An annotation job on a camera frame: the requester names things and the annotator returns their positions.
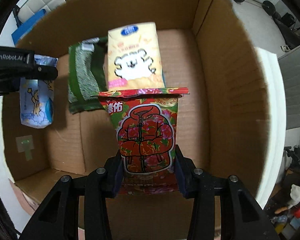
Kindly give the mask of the red floral snack bag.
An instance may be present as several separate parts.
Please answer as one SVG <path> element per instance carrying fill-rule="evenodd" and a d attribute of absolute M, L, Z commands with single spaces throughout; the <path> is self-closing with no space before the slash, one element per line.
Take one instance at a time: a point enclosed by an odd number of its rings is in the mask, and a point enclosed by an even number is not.
<path fill-rule="evenodd" d="M 181 88 L 128 89 L 96 94 L 115 128 L 123 162 L 121 194 L 178 190 L 174 174 Z"/>

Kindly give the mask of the yellow bear tissue pack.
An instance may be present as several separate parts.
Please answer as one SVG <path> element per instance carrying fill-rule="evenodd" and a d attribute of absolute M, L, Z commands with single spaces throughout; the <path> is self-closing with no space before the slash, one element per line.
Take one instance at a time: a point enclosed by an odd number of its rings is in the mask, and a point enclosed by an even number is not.
<path fill-rule="evenodd" d="M 164 88 L 154 22 L 108 31 L 108 90 Z"/>

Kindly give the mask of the barbell on floor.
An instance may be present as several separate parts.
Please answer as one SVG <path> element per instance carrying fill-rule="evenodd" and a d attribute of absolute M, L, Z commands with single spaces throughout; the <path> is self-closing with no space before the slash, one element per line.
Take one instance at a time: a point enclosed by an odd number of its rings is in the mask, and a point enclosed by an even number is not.
<path fill-rule="evenodd" d="M 281 16 L 277 12 L 275 5 L 269 1 L 269 0 L 264 0 L 263 2 L 260 2 L 259 0 L 233 0 L 236 3 L 243 3 L 246 1 L 252 1 L 254 4 L 259 4 L 261 8 L 272 18 L 280 19 Z"/>

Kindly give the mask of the blue white tissue pack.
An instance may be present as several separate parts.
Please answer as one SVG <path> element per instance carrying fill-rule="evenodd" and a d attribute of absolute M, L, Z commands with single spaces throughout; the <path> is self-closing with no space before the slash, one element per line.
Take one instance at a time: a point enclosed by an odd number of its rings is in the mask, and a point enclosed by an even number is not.
<path fill-rule="evenodd" d="M 50 80 L 21 78 L 19 87 L 21 124 L 45 128 L 53 122 L 54 87 Z"/>

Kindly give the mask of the cardboard box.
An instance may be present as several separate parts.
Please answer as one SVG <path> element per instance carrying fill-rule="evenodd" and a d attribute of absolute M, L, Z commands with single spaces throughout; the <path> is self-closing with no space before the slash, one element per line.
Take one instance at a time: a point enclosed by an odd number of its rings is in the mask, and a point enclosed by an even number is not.
<path fill-rule="evenodd" d="M 268 149 L 269 93 L 230 0 L 68 0 L 17 44 L 59 59 L 52 125 L 42 131 L 23 126 L 18 94 L 3 99 L 6 163 L 31 200 L 41 204 L 62 176 L 87 176 L 120 154 L 104 108 L 69 111 L 69 47 L 146 22 L 157 28 L 164 88 L 189 90 L 178 102 L 175 147 L 212 176 L 238 176 L 255 197 Z M 179 187 L 159 194 L 118 191 L 106 199 L 111 239 L 187 239 L 193 202 Z"/>

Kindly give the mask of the green snack packet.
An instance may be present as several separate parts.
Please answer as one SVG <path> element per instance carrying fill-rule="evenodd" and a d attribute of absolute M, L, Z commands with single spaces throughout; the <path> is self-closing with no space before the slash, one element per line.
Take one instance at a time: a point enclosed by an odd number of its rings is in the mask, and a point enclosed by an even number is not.
<path fill-rule="evenodd" d="M 107 43 L 107 37 L 96 37 L 69 47 L 68 101 L 71 114 L 103 109 L 97 94 L 107 90 L 103 67 Z"/>

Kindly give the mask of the grey dining chair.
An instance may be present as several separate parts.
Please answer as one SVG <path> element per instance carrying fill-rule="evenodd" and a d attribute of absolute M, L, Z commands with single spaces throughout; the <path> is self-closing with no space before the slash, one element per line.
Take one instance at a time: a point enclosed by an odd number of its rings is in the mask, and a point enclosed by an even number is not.
<path fill-rule="evenodd" d="M 300 46 L 279 59 L 286 95 L 286 129 L 300 127 Z"/>

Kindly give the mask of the blue folded mat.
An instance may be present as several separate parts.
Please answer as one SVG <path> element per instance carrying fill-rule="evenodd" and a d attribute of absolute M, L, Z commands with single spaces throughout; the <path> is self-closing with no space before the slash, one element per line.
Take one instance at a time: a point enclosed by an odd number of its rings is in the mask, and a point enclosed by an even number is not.
<path fill-rule="evenodd" d="M 14 45 L 18 43 L 18 41 L 26 35 L 32 28 L 33 26 L 46 14 L 46 10 L 42 9 L 32 15 L 28 20 L 26 20 L 24 23 L 19 20 L 18 16 L 14 14 L 14 18 L 16 20 L 17 24 L 17 29 L 11 34 L 12 40 Z"/>

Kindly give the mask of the beige padded chair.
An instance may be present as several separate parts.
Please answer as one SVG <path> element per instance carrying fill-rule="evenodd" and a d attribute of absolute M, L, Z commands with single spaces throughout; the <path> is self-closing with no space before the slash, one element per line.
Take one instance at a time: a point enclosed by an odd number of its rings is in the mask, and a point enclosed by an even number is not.
<path fill-rule="evenodd" d="M 12 13 L 19 27 L 38 11 L 44 9 L 50 12 L 65 2 L 66 0 L 27 0 L 21 7 L 15 5 Z"/>

